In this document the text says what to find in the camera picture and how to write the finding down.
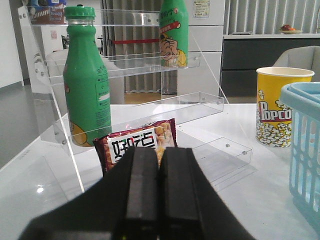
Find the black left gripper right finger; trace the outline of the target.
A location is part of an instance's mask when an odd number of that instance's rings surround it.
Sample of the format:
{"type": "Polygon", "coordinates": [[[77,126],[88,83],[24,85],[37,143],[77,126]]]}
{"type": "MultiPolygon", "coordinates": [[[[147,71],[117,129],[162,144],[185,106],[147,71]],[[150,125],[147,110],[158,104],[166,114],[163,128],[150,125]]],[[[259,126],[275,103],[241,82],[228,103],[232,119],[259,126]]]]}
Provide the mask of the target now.
{"type": "Polygon", "coordinates": [[[252,240],[213,189],[190,148],[168,147],[159,170],[160,239],[252,240]]]}

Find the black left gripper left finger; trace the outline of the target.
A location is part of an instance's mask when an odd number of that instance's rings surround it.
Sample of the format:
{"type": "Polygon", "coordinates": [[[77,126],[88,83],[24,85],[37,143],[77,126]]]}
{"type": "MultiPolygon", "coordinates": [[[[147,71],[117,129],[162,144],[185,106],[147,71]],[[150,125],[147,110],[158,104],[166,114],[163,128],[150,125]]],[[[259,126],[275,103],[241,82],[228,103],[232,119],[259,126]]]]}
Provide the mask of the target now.
{"type": "Polygon", "coordinates": [[[104,177],[64,205],[34,218],[21,240],[155,240],[158,160],[132,147],[104,177]]]}

